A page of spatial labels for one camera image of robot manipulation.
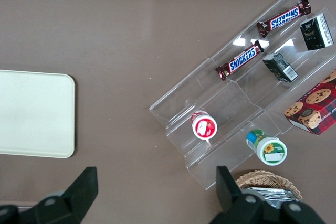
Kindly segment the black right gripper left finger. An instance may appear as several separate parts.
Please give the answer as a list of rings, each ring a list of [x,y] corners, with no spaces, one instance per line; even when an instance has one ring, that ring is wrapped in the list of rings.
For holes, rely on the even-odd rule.
[[[37,223],[81,223],[98,195],[96,167],[86,167],[60,196],[50,196],[34,207]]]

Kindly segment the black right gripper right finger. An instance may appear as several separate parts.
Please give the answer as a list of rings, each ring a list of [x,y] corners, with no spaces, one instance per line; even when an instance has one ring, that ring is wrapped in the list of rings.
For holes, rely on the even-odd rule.
[[[243,194],[226,166],[216,167],[216,193],[222,212],[211,223],[261,223],[263,202],[251,194]]]

